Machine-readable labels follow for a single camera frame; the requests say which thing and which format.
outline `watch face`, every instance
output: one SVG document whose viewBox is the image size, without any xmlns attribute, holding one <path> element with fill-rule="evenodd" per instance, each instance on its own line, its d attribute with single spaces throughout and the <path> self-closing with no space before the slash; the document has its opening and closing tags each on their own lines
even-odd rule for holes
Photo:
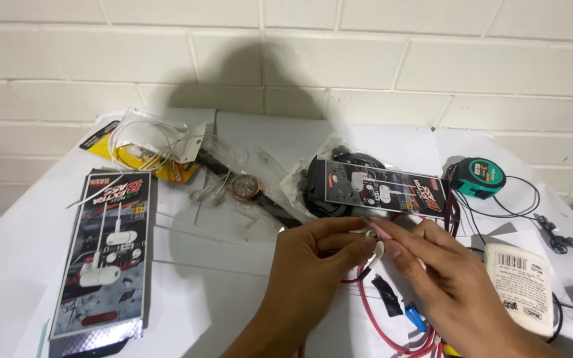
<svg viewBox="0 0 573 358">
<path fill-rule="evenodd" d="M 258 179 L 251 175 L 239 175 L 231 182 L 231 192 L 241 199 L 251 199 L 260 191 Z"/>
</svg>

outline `right hand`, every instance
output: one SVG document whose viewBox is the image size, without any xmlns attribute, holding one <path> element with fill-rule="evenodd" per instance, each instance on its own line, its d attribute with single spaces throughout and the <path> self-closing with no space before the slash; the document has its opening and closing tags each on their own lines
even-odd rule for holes
<svg viewBox="0 0 573 358">
<path fill-rule="evenodd" d="M 384 239 L 386 253 L 417 293 L 430 324 L 457 353 L 468 358 L 556 356 L 509 316 L 479 256 L 434 221 L 424 220 L 409 232 L 372 220 L 393 238 Z"/>
</svg>

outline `fingernail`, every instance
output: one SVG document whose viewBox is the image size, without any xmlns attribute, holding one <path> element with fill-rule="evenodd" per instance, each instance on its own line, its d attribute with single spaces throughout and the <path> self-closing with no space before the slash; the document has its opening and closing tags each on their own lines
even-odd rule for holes
<svg viewBox="0 0 573 358">
<path fill-rule="evenodd" d="M 389 240 L 386 245 L 386 252 L 388 252 L 390 258 L 394 260 L 395 257 L 402 253 L 402 245 L 395 240 Z"/>
<path fill-rule="evenodd" d="M 377 244 L 377 241 L 374 238 L 364 238 L 362 239 L 362 243 L 360 244 L 360 246 L 362 247 L 362 252 L 364 254 L 364 256 L 371 256 L 372 255 L 372 251 L 375 250 L 375 245 Z"/>
</svg>

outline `white table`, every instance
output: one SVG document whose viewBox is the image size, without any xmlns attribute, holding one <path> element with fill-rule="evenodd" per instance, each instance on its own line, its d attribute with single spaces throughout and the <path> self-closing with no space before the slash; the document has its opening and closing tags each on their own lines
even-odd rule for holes
<svg viewBox="0 0 573 358">
<path fill-rule="evenodd" d="M 213 110 L 177 113 L 184 118 L 214 115 Z M 120 117 L 120 111 L 102 116 L 91 132 Z M 221 139 L 249 150 L 261 147 L 286 170 L 300 158 L 310 159 L 334 130 L 360 150 L 414 173 L 442 175 L 453 157 L 485 157 L 509 175 L 533 183 L 541 192 L 536 213 L 557 224 L 561 234 L 573 237 L 573 211 L 526 164 L 482 133 L 453 129 L 433 132 L 427 127 L 396 125 L 332 125 L 233 113 L 217 113 L 217 128 Z M 275 176 L 256 160 L 250 158 L 248 164 L 267 178 Z M 84 177 L 92 168 L 109 165 L 107 160 L 75 146 L 0 218 L 0 357 L 36 354 L 42 326 L 54 313 L 76 216 L 75 209 L 64 208 L 79 198 Z M 149 324 L 144 337 L 130 341 L 117 357 L 217 356 L 260 303 L 276 230 L 263 220 L 246 229 L 244 220 L 235 217 L 236 204 L 231 200 L 218 207 L 191 201 L 187 191 L 201 188 L 204 178 L 205 173 L 199 173 L 191 185 L 184 186 L 159 181 L 158 213 L 152 214 L 156 227 L 150 238 L 155 262 Z M 524 208 L 531 202 L 529 192 L 524 185 L 508 182 L 499 196 L 509 208 Z M 472 200 L 471 205 L 501 214 L 491 201 Z M 463 220 L 458 239 L 477 244 L 476 237 L 469 237 L 473 232 L 465 216 Z M 556 273 L 554 291 L 562 301 L 570 302 L 563 288 L 573 298 L 573 250 L 564 256 L 554 254 L 545 233 L 524 218 L 476 215 L 475 220 L 487 238 L 514 238 L 498 235 L 529 230 L 530 244 L 542 247 Z M 388 276 L 390 270 L 378 265 L 378 272 Z M 401 296 L 410 295 L 399 278 L 392 280 Z M 367 289 L 367 295 L 378 299 L 376 291 Z M 400 344 L 408 343 L 408 320 L 404 316 L 389 319 L 383 305 L 371 306 L 377 317 L 385 317 L 379 323 L 388 335 Z M 569 339 L 559 339 L 557 344 L 573 352 L 573 312 L 565 313 L 561 335 Z M 306 353 L 309 357 L 384 357 L 393 352 L 367 320 L 356 289 L 347 286 L 334 301 L 329 316 L 309 335 Z"/>
</svg>

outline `barcode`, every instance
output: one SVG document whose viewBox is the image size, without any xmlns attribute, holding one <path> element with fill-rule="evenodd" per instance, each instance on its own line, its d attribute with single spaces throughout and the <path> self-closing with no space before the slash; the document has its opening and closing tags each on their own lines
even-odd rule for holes
<svg viewBox="0 0 573 358">
<path fill-rule="evenodd" d="M 522 270 L 527 269 L 527 259 L 524 257 L 503 254 L 501 252 L 498 252 L 497 255 L 499 265 L 511 266 Z"/>
</svg>

